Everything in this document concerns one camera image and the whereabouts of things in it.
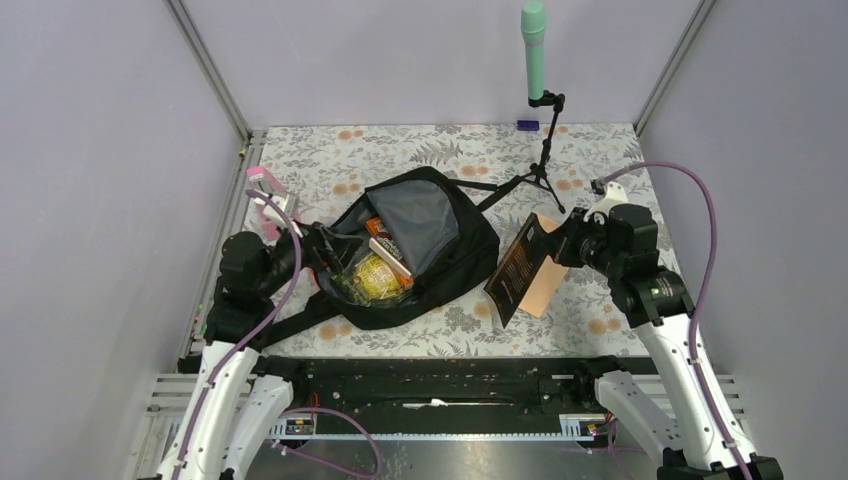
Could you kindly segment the dark brown book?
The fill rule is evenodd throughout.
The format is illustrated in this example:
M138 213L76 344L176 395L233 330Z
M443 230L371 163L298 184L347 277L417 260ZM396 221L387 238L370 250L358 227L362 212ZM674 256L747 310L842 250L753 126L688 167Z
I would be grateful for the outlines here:
M541 318L553 300L569 271L543 250L543 237L556 227L553 220L531 213L483 287L497 327L506 329L519 311Z

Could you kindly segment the yellow snack packet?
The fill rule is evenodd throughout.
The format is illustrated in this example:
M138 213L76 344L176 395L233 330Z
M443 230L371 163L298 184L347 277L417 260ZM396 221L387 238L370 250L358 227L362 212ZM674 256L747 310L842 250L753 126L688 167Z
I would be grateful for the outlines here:
M406 292L390 265L374 253L365 255L352 267L349 280L351 297L361 305L391 301Z

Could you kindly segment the orange book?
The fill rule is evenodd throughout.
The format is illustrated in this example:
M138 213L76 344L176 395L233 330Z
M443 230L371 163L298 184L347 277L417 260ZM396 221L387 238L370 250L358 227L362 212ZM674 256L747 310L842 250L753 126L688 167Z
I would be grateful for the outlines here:
M370 235L370 249L389 265L405 288L410 288L414 279L398 245L382 220L378 216L372 217L366 221L365 227Z

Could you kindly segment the black student backpack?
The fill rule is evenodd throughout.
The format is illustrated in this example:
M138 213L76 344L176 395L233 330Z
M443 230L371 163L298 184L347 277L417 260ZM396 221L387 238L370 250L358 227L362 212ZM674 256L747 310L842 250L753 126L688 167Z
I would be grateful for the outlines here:
M318 291L301 312L268 327L268 343L336 316L360 330L395 328L465 295L488 280L498 262L500 238L484 213L520 181L468 182L420 167L366 188L331 225L298 223L299 243L277 242L260 294L277 292L302 267L312 269ZM344 273L371 253L366 224L374 219L382 221L412 280L388 299L353 293L353 279Z

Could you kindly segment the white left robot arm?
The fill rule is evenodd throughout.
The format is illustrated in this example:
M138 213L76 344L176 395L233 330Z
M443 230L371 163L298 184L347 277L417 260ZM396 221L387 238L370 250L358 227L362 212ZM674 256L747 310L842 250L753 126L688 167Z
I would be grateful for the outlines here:
M222 246L205 345L185 414L157 479L243 479L283 410L309 401L296 360L265 360L271 324L291 296L306 253L294 229L269 246L252 232Z

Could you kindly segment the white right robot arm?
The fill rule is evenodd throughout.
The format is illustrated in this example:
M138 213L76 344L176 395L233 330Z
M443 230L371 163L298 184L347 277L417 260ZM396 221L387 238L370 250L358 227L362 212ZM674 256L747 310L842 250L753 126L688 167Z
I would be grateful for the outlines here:
M673 413L667 415L612 356L591 361L573 386L583 410L610 411L649 454L659 479L781 479L757 453L722 398L702 338L689 332L695 306L683 279L661 265L650 210L623 203L574 209L554 232L552 258L602 274L614 305L647 349Z

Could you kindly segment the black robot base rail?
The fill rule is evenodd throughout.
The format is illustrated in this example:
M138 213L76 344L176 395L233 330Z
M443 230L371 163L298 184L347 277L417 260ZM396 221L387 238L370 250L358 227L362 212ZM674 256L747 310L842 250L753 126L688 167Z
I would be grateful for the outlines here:
M279 374L294 406L340 411L378 435L558 434L563 419L598 434L610 414L589 376L606 357L292 359L266 357L250 374Z

